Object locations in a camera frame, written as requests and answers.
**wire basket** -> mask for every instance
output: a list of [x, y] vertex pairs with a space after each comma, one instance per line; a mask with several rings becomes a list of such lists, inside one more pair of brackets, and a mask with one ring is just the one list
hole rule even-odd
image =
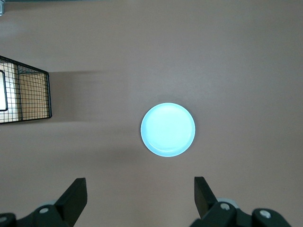
[[0, 124], [52, 117], [49, 74], [0, 56]]

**light blue plate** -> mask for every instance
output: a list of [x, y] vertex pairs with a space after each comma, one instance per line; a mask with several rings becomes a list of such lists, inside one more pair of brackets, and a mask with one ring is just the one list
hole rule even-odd
[[163, 157], [186, 151], [195, 137], [195, 122], [190, 113], [178, 104], [162, 103], [144, 116], [141, 137], [146, 147]]

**round plate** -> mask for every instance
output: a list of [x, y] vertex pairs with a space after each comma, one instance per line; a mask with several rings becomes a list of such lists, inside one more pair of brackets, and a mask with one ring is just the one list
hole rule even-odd
[[190, 113], [175, 103], [154, 106], [144, 116], [141, 137], [146, 147], [163, 157], [186, 151], [195, 137], [195, 122]]

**screw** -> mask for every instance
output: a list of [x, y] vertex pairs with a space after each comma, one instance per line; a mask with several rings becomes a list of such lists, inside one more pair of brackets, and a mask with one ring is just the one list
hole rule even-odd
[[271, 218], [270, 213], [266, 210], [260, 210], [260, 215], [262, 215], [265, 218]]
[[1, 218], [0, 218], [0, 223], [1, 223], [1, 222], [5, 222], [7, 219], [8, 219], [7, 217], [1, 217]]
[[229, 205], [227, 203], [221, 203], [220, 207], [223, 210], [229, 210], [230, 209], [230, 207], [229, 207]]
[[45, 208], [42, 208], [42, 209], [39, 211], [39, 213], [40, 213], [40, 214], [44, 214], [44, 213], [46, 213], [47, 211], [48, 211], [48, 208], [45, 207]]

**metal mesh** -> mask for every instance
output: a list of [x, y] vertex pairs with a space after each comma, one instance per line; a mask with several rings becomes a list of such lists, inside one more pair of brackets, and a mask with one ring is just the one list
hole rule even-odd
[[5, 73], [8, 104], [8, 110], [0, 111], [0, 124], [52, 116], [47, 72], [2, 56], [0, 70]]

